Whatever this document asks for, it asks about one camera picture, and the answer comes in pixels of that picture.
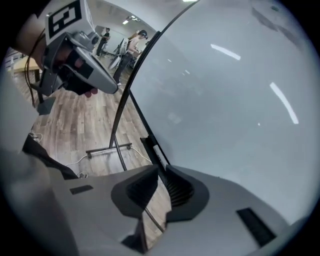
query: metal stand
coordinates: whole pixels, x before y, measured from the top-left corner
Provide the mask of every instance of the metal stand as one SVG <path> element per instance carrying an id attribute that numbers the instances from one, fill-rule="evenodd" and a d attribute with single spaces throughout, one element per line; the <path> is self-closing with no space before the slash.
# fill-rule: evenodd
<path id="1" fill-rule="evenodd" d="M 130 95 L 130 87 L 131 87 L 131 85 L 132 85 L 132 83 L 133 83 L 133 81 L 134 81 L 134 79 L 136 77 L 136 74 L 137 74 L 142 62 L 145 60 L 146 56 L 148 55 L 148 53 L 151 50 L 151 48 L 153 47 L 153 45 L 157 42 L 157 40 L 159 39 L 160 35 L 161 35 L 161 33 L 158 31 L 153 36 L 153 38 L 150 41 L 150 43 L 148 43 L 148 45 L 144 49 L 143 53 L 141 54 L 141 57 L 137 61 L 136 65 L 135 65 L 135 67 L 134 67 L 134 69 L 132 71 L 132 74 L 130 75 L 130 77 L 128 79 L 128 82 L 126 83 L 126 86 L 125 86 L 125 88 L 123 90 L 123 93 L 122 93 L 122 96 L 121 96 L 121 99 L 120 99 L 120 102 L 119 102 L 119 105 L 118 105 L 118 108 L 116 110 L 116 114 L 115 114 L 115 117 L 114 117 L 114 122 L 113 122 L 112 130 L 111 130 L 111 137 L 110 137 L 109 147 L 103 147 L 103 148 L 87 150 L 86 153 L 87 153 L 89 158 L 92 157 L 91 156 L 92 152 L 101 152 L 101 151 L 107 151 L 107 150 L 116 148 L 116 151 L 117 151 L 117 153 L 119 155 L 119 159 L 120 159 L 122 168 L 123 168 L 124 171 L 127 170 L 125 162 L 124 162 L 124 159 L 123 159 L 123 157 L 121 155 L 120 148 L 127 146 L 127 149 L 129 150 L 131 148 L 130 146 L 132 145 L 132 143 L 118 145 L 116 132 L 117 132 L 118 125 L 119 125 L 119 122 L 120 122 L 120 119 L 121 119 L 121 115 L 122 115 L 122 113 L 124 111 L 126 102 L 127 102 L 128 98 L 129 98 L 129 95 Z"/>
<path id="2" fill-rule="evenodd" d="M 34 71 L 34 80 L 36 82 L 40 81 L 39 69 Z M 38 94 L 38 98 L 39 98 L 39 104 L 36 107 L 36 110 L 38 111 L 39 116 L 50 114 L 52 106 L 55 103 L 56 97 L 49 97 L 49 98 L 44 99 L 44 97 L 42 96 L 42 94 L 39 91 L 37 91 L 37 94 Z"/>

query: white curved surface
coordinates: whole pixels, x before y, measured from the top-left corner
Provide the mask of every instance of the white curved surface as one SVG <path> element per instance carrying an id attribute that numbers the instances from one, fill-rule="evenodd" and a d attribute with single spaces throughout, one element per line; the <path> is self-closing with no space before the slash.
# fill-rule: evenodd
<path id="1" fill-rule="evenodd" d="M 237 182 L 292 224 L 318 198 L 319 71 L 281 4 L 201 0 L 161 36 L 131 91 L 171 164 Z"/>

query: black slot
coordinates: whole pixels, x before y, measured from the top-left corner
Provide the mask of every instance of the black slot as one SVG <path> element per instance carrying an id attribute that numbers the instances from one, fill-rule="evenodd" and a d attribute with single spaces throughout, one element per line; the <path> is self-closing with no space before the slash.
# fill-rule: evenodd
<path id="1" fill-rule="evenodd" d="M 250 208 L 237 210 L 236 213 L 260 247 L 265 246 L 276 238 L 276 235 Z"/>
<path id="2" fill-rule="evenodd" d="M 93 190 L 94 188 L 90 185 L 78 186 L 74 188 L 70 188 L 70 192 L 72 195 L 79 194 L 82 192 L 86 192 L 88 190 Z"/>

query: wooden floor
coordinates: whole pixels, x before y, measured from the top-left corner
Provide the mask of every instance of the wooden floor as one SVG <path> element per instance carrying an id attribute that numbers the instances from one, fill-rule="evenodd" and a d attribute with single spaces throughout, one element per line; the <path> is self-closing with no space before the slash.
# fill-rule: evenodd
<path id="1" fill-rule="evenodd" d="M 107 67 L 110 57 L 101 58 L 101 62 Z M 77 162 L 86 155 L 86 150 L 108 147 L 113 120 L 124 85 L 130 75 L 129 70 L 123 73 L 120 79 L 123 85 L 114 95 L 99 91 L 97 95 L 86 98 L 84 95 L 78 96 L 64 89 L 51 95 L 56 97 L 51 113 L 39 116 L 33 127 L 34 133 L 43 135 L 40 144 L 47 150 L 50 157 L 67 165 Z M 25 98 L 31 102 L 24 74 L 16 73 L 14 79 Z M 37 93 L 34 91 L 33 94 L 37 105 Z M 148 136 L 148 133 L 130 98 L 124 108 L 116 136 L 119 144 L 130 142 L 143 156 L 148 157 L 140 141 L 140 138 Z M 127 150 L 123 147 L 121 153 L 128 170 L 150 164 L 133 149 Z M 92 159 L 85 157 L 78 164 L 69 167 L 76 174 L 83 173 L 88 176 L 103 176 L 123 171 L 116 150 L 94 154 Z M 168 192 L 160 179 L 158 189 L 147 208 L 157 222 L 165 228 L 165 216 L 171 206 Z M 143 221 L 147 245 L 151 248 L 161 232 L 146 213 L 143 214 Z"/>

